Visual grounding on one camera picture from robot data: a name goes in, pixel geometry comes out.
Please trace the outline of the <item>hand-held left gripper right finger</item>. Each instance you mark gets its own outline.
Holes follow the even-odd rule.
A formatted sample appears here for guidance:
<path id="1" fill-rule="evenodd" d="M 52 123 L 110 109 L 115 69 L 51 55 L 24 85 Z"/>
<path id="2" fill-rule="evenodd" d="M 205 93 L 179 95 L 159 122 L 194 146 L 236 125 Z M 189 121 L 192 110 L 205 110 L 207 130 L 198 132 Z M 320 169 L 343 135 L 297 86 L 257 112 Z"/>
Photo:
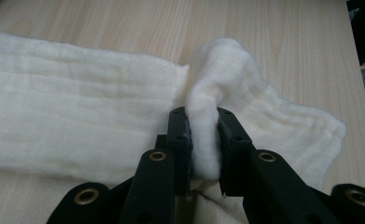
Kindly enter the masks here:
<path id="1" fill-rule="evenodd" d="M 220 137 L 221 192 L 230 197 L 243 197 L 247 188 L 247 163 L 252 140 L 235 115 L 218 108 L 218 133 Z"/>

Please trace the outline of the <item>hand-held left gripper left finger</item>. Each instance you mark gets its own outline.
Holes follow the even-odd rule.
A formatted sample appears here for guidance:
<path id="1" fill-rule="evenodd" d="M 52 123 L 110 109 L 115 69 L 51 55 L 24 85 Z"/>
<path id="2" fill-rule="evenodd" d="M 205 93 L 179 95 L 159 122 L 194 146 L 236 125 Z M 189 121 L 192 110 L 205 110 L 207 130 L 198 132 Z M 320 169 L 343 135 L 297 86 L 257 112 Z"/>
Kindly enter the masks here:
<path id="1" fill-rule="evenodd" d="M 168 117 L 166 134 L 159 134 L 155 147 L 167 149 L 175 158 L 175 195 L 191 195 L 190 178 L 192 175 L 192 141 L 188 117 L 184 107 L 172 110 Z"/>

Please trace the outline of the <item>cream bear print cloth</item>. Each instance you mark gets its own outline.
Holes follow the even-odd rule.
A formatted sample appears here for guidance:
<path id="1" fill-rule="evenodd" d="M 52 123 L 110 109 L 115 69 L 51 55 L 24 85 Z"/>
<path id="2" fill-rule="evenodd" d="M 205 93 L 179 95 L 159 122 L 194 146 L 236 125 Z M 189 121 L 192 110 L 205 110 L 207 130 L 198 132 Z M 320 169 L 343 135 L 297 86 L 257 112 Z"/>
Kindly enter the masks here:
<path id="1" fill-rule="evenodd" d="M 344 124 L 282 98 L 233 39 L 203 45 L 182 66 L 0 32 L 0 169 L 117 184 L 180 106 L 199 191 L 185 223 L 247 224 L 241 201 L 218 188 L 218 108 L 233 112 L 256 147 L 282 155 L 314 188 L 342 149 Z"/>

